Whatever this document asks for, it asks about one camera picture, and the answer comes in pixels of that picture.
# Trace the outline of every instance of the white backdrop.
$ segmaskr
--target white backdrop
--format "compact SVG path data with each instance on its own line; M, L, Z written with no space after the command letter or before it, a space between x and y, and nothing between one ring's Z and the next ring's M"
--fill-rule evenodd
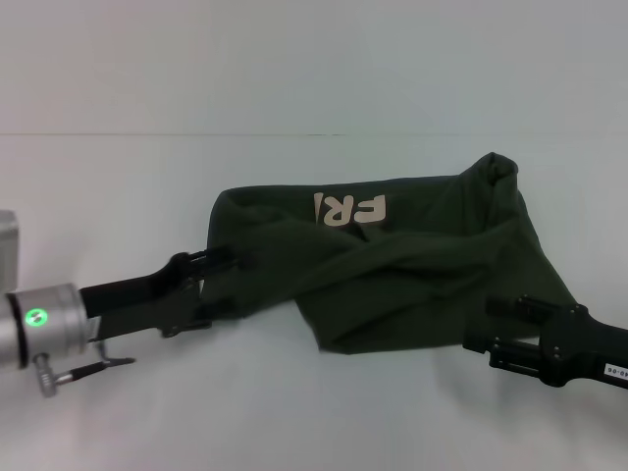
M0 0L21 288L202 249L229 187L456 174L495 151L578 300L628 328L628 5L417 3ZM626 468L625 390L554 390L461 347L321 354L291 303L110 347L138 362L51 400L31 371L0 376L2 469Z

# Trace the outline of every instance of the green led light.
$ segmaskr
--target green led light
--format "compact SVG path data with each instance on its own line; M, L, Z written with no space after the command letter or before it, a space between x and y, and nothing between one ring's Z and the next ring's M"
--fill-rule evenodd
M43 309L30 309L25 315L25 321L31 327L40 327L48 322L48 313Z

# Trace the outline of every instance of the green fabric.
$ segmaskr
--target green fabric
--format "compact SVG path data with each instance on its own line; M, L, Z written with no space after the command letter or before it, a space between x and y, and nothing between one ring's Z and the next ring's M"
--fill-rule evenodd
M326 219L338 205L325 200L317 220L316 193L353 196L350 222L327 226L341 214ZM384 220L355 222L382 195ZM209 245L223 244L255 263L212 278L206 300L233 296L239 317L294 298L320 347L343 353L462 343L467 321L496 327L488 294L574 302L541 250L516 164L494 153L455 177L225 191L209 228ZM533 333L496 322L506 338Z

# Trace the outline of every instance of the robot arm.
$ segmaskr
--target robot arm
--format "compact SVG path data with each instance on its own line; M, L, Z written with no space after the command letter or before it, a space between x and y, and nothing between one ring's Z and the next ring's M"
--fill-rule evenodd
M228 298L201 302L200 282L238 266L228 248L174 255L147 277L77 289L73 285L14 291L18 272L18 223L0 211L0 367L33 364L44 396L57 388L132 358L110 358L105 340L145 329L162 337L211 327L217 313L234 309ZM51 360L85 352L93 342L99 362L55 374Z

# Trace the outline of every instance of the white wall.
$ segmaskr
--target white wall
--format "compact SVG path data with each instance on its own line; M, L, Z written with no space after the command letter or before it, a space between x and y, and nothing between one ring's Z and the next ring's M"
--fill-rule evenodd
M201 249L229 187L455 174L496 151L579 301L628 328L627 14L2 0L0 206L20 216L21 288ZM625 469L627 391L554 390L461 347L321 354L292 304L111 350L138 363L52 400L32 372L0 377L2 469Z

